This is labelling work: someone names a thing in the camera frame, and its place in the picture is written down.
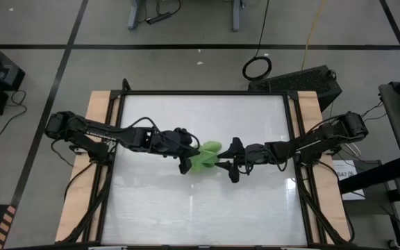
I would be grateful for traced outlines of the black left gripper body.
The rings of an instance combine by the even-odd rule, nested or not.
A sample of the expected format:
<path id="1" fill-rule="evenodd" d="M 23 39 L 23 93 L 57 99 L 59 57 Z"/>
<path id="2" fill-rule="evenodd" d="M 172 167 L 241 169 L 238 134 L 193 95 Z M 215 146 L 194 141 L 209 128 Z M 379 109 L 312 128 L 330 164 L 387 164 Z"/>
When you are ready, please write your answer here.
<path id="1" fill-rule="evenodd" d="M 181 134 L 176 131 L 163 131 L 151 138 L 151 153 L 162 155 L 181 155 Z"/>

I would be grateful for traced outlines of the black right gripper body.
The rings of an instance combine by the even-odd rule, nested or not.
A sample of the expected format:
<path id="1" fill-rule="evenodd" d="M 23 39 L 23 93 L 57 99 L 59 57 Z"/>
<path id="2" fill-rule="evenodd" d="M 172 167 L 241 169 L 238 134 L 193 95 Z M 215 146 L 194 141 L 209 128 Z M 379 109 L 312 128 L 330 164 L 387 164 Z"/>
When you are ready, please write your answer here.
<path id="1" fill-rule="evenodd" d="M 244 149 L 244 165 L 253 167 L 254 165 L 277 165 L 276 156 L 263 144 L 250 144 Z"/>

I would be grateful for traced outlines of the green microfibre towel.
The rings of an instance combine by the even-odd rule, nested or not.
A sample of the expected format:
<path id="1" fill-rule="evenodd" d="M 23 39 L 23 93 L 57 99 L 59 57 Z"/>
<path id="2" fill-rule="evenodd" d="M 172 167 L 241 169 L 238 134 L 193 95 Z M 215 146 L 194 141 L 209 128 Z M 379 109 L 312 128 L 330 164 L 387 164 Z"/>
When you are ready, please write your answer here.
<path id="1" fill-rule="evenodd" d="M 219 162 L 218 155 L 222 150 L 222 144 L 216 141 L 208 141 L 199 147 L 199 154 L 190 158 L 191 171 L 200 172 L 203 169 L 215 167 Z"/>

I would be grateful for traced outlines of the light wooden table board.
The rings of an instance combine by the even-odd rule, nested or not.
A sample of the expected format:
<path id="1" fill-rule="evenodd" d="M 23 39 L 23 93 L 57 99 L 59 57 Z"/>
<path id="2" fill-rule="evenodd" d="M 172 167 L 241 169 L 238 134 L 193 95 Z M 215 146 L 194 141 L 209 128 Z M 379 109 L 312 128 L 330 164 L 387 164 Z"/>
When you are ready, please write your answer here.
<path id="1" fill-rule="evenodd" d="M 112 91 L 94 91 L 91 93 L 86 112 L 86 116 L 88 118 L 94 118 L 97 122 L 101 122 L 102 118 L 106 119 L 106 115 L 111 113 L 111 111 L 108 111 L 111 92 Z M 295 104 L 295 106 L 300 107 L 300 113 L 303 119 L 302 123 L 304 123 L 305 129 L 309 130 L 311 125 L 315 125 L 317 122 L 322 120 L 317 94 L 316 92 L 311 91 L 299 91 L 297 93 L 299 104 Z M 119 113 L 119 100 L 114 100 L 111 102 L 113 102 L 113 114 L 117 115 Z M 292 108 L 290 111 L 292 113 L 294 132 L 298 133 L 299 123 L 297 116 L 299 111 L 293 111 Z M 75 169 L 72 170 L 72 178 L 84 169 L 84 167 L 76 166 L 76 164 L 89 164 L 88 159 L 88 156 L 85 154 L 76 156 L 74 161 Z M 332 156 L 322 156 L 321 161 L 330 167 L 333 167 Z M 86 170 L 80 175 L 80 177 L 76 179 L 76 181 L 74 181 L 74 184 L 70 187 L 70 193 L 65 199 L 60 223 L 56 233 L 56 242 L 63 241 L 83 218 L 83 214 L 86 212 L 89 206 L 88 204 L 90 201 L 90 194 L 92 194 L 92 188 L 95 188 L 97 192 L 101 190 L 101 184 L 104 184 L 107 170 L 100 169 L 102 168 L 95 167 L 94 169 Z M 100 181 L 95 180 L 96 173 L 98 172 L 101 175 Z M 339 191 L 339 189 L 338 187 L 336 189 L 335 175 L 330 173 L 330 170 L 322 164 L 314 166 L 313 174 L 317 189 L 316 195 L 319 197 L 319 205 L 322 213 L 331 223 L 331 226 L 339 233 L 341 238 L 348 241 L 351 237 L 350 227 L 342 205 L 342 197 L 336 193 L 336 190 Z M 310 222 L 310 232 L 313 238 L 312 243 L 322 243 L 323 241 L 321 242 L 321 240 L 318 240 L 318 220 L 314 212 L 311 211 L 310 206 L 307 205 L 307 209 L 308 214 L 305 216 L 305 219 L 309 219 Z M 94 217 L 91 219 L 89 224 L 89 227 L 91 228 L 89 230 L 89 238 L 85 241 L 96 241 L 96 234 L 98 232 L 97 230 L 100 228 L 99 232 L 101 232 L 101 229 L 104 229 L 103 223 L 101 223 L 101 208 L 97 208 Z M 198 242 L 198 240 L 197 242 L 190 240 L 187 243 L 175 243 L 175 240 L 172 240 L 169 243 L 162 244 L 186 246 L 217 245 L 225 247 L 238 245 L 238 243 L 221 243 L 213 241 Z"/>

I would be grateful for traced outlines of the black computer tower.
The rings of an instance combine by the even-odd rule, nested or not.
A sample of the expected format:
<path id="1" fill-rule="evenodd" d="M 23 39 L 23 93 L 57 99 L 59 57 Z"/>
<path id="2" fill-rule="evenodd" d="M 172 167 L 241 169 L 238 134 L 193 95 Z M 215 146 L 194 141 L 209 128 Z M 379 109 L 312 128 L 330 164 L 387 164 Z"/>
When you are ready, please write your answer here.
<path id="1" fill-rule="evenodd" d="M 316 92 L 322 112 L 342 93 L 335 71 L 329 69 L 326 65 L 251 82 L 248 86 L 248 91 Z"/>

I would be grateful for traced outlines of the white paper sheet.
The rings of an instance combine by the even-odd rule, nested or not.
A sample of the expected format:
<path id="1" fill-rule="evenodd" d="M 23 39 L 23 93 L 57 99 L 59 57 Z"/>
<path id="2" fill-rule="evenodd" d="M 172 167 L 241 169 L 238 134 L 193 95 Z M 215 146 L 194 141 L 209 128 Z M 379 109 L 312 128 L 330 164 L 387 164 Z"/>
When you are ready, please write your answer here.
<path id="1" fill-rule="evenodd" d="M 358 173 L 358 170 L 354 166 L 352 160 L 345 162 L 344 160 L 334 160 L 333 169 L 336 171 L 340 181 L 354 176 Z M 342 195 L 343 201 L 357 201 L 365 200 L 363 190 L 355 190 L 354 192 L 349 192 Z"/>

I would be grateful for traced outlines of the black cart base beam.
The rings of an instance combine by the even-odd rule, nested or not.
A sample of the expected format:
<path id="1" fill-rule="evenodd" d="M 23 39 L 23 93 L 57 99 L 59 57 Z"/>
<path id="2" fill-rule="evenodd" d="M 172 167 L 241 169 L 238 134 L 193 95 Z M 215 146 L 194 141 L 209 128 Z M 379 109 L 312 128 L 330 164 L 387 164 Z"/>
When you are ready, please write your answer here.
<path id="1" fill-rule="evenodd" d="M 400 158 L 350 176 L 339 182 L 341 194 L 368 188 L 400 177 Z"/>

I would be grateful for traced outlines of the black power strip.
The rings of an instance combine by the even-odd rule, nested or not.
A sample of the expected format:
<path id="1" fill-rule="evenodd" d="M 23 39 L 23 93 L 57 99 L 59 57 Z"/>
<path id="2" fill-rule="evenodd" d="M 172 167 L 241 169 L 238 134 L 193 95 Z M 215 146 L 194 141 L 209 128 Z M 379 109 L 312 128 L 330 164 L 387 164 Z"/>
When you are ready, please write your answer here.
<path id="1" fill-rule="evenodd" d="M 166 12 L 166 13 L 158 15 L 156 17 L 146 18 L 145 21 L 146 21 L 147 24 L 152 25 L 152 24 L 156 24 L 158 22 L 161 22 L 162 20 L 168 19 L 171 16 L 172 16 L 171 12 Z"/>

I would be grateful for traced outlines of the grey metal desk leg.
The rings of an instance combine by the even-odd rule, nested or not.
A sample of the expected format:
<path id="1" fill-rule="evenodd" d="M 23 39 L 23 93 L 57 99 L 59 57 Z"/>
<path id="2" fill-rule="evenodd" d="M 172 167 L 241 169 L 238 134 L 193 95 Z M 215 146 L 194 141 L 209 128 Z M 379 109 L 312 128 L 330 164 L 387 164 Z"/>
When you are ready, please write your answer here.
<path id="1" fill-rule="evenodd" d="M 240 11 L 243 7 L 242 0 L 232 0 L 232 31 L 240 30 Z"/>
<path id="2" fill-rule="evenodd" d="M 127 28 L 129 31 L 132 31 L 139 24 L 138 15 L 139 15 L 140 7 L 143 6 L 145 0 L 129 0 L 129 1 L 131 4 L 131 9 L 130 9 L 130 13 L 128 16 Z"/>

